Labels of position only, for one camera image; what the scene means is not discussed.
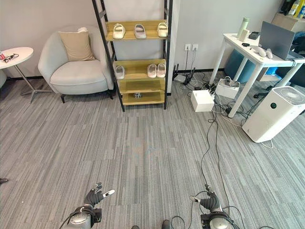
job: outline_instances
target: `power outlet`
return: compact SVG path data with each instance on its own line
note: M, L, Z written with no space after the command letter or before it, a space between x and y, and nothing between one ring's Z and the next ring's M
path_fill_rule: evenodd
M198 44L193 44L192 51L198 50Z
M184 47L185 51L190 51L191 50L191 44L186 44Z

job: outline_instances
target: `shelf board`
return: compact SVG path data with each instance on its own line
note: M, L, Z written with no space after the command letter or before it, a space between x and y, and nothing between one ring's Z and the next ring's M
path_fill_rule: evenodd
M133 94L122 95L123 105L163 104L164 92L143 93L141 98L135 98Z
M134 36L133 29L136 24L141 24L145 28L146 33L146 40L164 40L167 39L167 37L159 37L158 36L158 25L159 23L164 22L166 23L166 20L153 20L153 21L108 21L106 22L107 27L107 35L106 35L106 41L112 42L112 41L131 41L131 40L137 40ZM124 26L126 33L122 39L114 39L113 36L113 28L115 24L122 24Z
M159 78L159 80L147 80L147 81L122 81L120 82L120 93L147 93L147 92L164 92L165 80Z
M127 80L157 80L156 78L149 78L147 76L147 66L151 63L156 65L160 63L166 63L165 59L154 60L136 60L136 61L115 61L114 69L116 66L123 66L125 69L125 77L120 81Z

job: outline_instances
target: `gray laptop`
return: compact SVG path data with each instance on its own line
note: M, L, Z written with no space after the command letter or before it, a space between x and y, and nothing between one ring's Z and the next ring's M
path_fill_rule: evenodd
M263 49L271 49L272 54L283 60L303 59L300 54L290 51L294 37L294 32L263 21L259 44Z

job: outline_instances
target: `black shoe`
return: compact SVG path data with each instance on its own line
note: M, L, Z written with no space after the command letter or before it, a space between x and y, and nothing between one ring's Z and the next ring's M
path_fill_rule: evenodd
M170 229L171 227L171 223L169 220L164 220L163 223L162 223L162 229Z
M6 179L6 178L0 178L0 184L5 183L5 182L8 182L8 179Z

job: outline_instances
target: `black metal shelf frame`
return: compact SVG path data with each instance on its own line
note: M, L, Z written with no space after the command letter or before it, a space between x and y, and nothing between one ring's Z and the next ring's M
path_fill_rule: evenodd
M113 68L113 62L117 60L116 53L115 53L115 48L114 48L113 42L110 42L111 50L112 50L112 56L111 56L110 55L110 50L108 48L108 41L106 41L106 36L105 36L105 32L104 32L103 25L102 25L102 18L104 18L105 21L108 21L107 11L106 11L106 8L105 8L105 3L104 3L104 0L100 0L102 11L99 12L96 1L97 0L92 0L92 4L93 4L96 20L97 20L97 23L99 25L99 29L100 29L100 32L101 32L101 37L102 37L102 40L103 40L103 44L104 44L104 47L105 47L106 56L107 56L107 64L108 64L108 67L110 69L110 74L111 74L112 81L114 82L114 91L117 91L118 97L120 99L122 110L123 110L123 112L125 112L125 107L124 107L123 102L122 102L122 95L120 93L120 89L119 89L119 86L118 86L118 81L115 77L115 72L114 72L114 68ZM168 84L167 82L168 82L168 71L169 71L168 67L169 67L170 48L171 48L173 0L169 0L169 7L168 8L167 8L167 5L168 5L168 1L164 0L164 19L167 20L167 25L168 25L168 36L167 36L167 39L163 40L163 58L166 60L164 110L166 109L166 103L167 103L167 84Z

